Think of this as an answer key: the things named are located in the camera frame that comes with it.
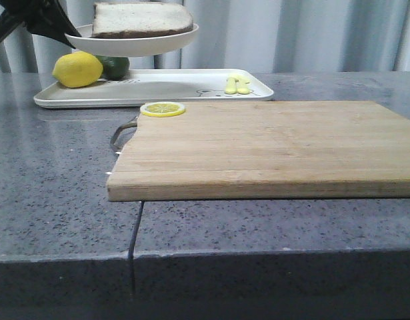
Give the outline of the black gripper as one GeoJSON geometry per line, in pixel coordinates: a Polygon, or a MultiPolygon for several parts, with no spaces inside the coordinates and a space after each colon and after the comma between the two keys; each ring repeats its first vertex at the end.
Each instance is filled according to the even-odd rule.
{"type": "Polygon", "coordinates": [[[81,36],[59,1],[0,1],[0,6],[3,8],[0,14],[0,44],[20,25],[31,34],[54,39],[72,49],[75,47],[65,33],[81,36]],[[59,22],[62,31],[54,22],[59,22]]]}

